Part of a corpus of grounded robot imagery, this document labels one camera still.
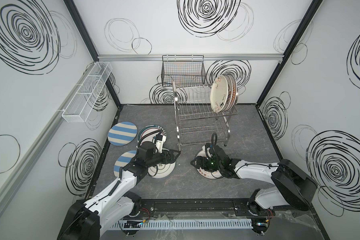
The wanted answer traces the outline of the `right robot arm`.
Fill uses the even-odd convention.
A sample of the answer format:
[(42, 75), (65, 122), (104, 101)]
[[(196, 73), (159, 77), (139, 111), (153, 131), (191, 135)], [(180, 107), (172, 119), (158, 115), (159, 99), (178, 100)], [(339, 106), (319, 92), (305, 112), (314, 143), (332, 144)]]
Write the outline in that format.
[(317, 191), (316, 181), (289, 160), (278, 163), (255, 163), (230, 158), (219, 146), (206, 144), (191, 161), (200, 175), (207, 179), (252, 179), (272, 185), (256, 189), (248, 198), (246, 208), (258, 216), (274, 207), (291, 206), (300, 211), (311, 209)]

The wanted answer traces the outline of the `cream floral plate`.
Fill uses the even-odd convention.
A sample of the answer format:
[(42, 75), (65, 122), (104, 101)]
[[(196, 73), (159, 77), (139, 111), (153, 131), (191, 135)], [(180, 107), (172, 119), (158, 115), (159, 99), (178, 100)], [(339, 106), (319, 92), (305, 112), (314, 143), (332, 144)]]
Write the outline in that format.
[(228, 81), (224, 75), (218, 76), (211, 87), (210, 104), (215, 113), (221, 112), (227, 105)]

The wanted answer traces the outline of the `stainless steel dish rack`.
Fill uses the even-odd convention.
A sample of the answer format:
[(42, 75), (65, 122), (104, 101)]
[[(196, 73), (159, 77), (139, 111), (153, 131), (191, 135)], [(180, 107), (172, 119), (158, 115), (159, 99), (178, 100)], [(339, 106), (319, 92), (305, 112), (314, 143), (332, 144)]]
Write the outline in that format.
[(183, 146), (205, 144), (213, 133), (226, 147), (231, 138), (230, 120), (238, 114), (236, 106), (216, 113), (210, 103), (208, 85), (179, 87), (173, 83), (176, 131), (179, 149)]

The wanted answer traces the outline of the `green rimmed white plate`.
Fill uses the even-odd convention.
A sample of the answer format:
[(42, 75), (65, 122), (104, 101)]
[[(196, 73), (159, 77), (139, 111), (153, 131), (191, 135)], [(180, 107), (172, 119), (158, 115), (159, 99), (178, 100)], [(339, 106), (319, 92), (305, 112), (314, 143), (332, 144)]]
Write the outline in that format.
[(157, 134), (162, 134), (167, 137), (166, 130), (161, 126), (149, 125), (142, 128), (137, 135), (137, 140), (138, 140), (137, 148), (140, 148), (142, 146), (149, 148), (156, 148), (155, 136)]

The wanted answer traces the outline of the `red character plate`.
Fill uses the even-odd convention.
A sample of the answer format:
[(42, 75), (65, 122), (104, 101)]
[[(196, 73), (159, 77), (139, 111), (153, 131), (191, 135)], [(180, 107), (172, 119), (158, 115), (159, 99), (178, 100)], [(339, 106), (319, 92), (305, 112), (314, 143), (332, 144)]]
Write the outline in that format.
[(228, 111), (230, 109), (231, 102), (232, 102), (233, 95), (234, 95), (233, 94), (234, 85), (233, 85), (233, 81), (232, 81), (232, 76), (225, 75), (225, 78), (227, 79), (227, 84), (228, 84), (228, 96), (227, 96), (225, 111)]

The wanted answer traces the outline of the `blue striped plate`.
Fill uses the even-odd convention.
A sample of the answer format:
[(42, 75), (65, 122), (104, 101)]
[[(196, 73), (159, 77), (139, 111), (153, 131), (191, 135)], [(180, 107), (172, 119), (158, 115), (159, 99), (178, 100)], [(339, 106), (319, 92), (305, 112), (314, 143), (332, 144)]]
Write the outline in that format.
[(125, 167), (136, 155), (136, 153), (136, 150), (125, 152), (116, 160), (114, 164), (114, 175), (116, 178), (119, 177), (120, 168)]
[(114, 146), (124, 146), (135, 139), (138, 128), (131, 122), (117, 123), (108, 133), (108, 141)]

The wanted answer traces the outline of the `white plate flower outline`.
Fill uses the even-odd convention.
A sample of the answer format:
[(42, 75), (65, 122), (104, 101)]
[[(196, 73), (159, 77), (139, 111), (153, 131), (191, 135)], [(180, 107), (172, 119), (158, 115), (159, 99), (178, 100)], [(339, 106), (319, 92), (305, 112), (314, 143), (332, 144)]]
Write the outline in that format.
[(169, 149), (164, 148), (162, 153), (155, 153), (151, 159), (147, 161), (148, 175), (152, 178), (162, 179), (169, 176), (175, 168), (174, 164), (168, 164), (167, 158), (170, 157)]

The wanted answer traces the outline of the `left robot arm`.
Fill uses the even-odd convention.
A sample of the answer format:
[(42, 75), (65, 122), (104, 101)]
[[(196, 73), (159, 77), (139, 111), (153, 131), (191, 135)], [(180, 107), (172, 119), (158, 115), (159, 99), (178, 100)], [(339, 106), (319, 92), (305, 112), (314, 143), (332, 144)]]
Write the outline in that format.
[(152, 142), (141, 143), (131, 160), (120, 167), (116, 180), (96, 196), (77, 201), (68, 209), (57, 238), (98, 240), (117, 221), (138, 215), (141, 197), (131, 190), (148, 174), (149, 168), (173, 164), (180, 154), (173, 149), (160, 150)]

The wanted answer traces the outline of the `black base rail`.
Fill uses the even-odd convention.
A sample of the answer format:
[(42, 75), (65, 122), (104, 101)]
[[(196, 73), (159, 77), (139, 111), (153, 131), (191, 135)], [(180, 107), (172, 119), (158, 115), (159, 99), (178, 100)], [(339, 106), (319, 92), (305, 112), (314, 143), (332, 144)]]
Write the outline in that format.
[(140, 212), (137, 215), (129, 214), (125, 219), (153, 219), (165, 213), (201, 213), (201, 212), (228, 212), (235, 217), (274, 217), (276, 211), (299, 211), (289, 205), (273, 206), (265, 209), (256, 207), (255, 203), (248, 203), (248, 198), (240, 199), (143, 199)]

